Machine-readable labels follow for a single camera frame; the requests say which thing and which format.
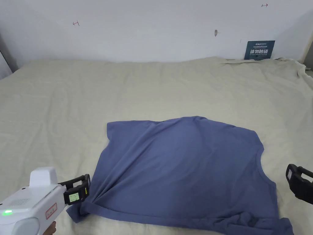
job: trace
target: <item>beige bedsheet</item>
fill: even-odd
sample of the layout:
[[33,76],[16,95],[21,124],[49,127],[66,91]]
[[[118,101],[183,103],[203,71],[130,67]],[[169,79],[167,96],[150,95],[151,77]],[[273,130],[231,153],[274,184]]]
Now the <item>beige bedsheet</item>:
[[[37,61],[0,81],[0,200],[28,185],[30,172],[54,166],[58,180],[90,173],[108,144],[107,122],[204,116],[255,130],[262,166],[277,184],[280,214],[296,235],[313,231],[313,206],[295,198],[289,163],[313,170],[313,79],[284,59],[205,58],[181,63]],[[64,211],[60,235],[217,234]]]

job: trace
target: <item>red label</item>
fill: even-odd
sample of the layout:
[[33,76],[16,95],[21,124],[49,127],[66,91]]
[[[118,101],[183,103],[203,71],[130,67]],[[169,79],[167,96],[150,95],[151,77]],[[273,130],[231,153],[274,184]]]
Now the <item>red label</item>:
[[55,203],[52,207],[49,208],[46,212],[46,219],[49,219],[51,215],[53,215],[54,212],[56,212],[58,209],[57,204]]

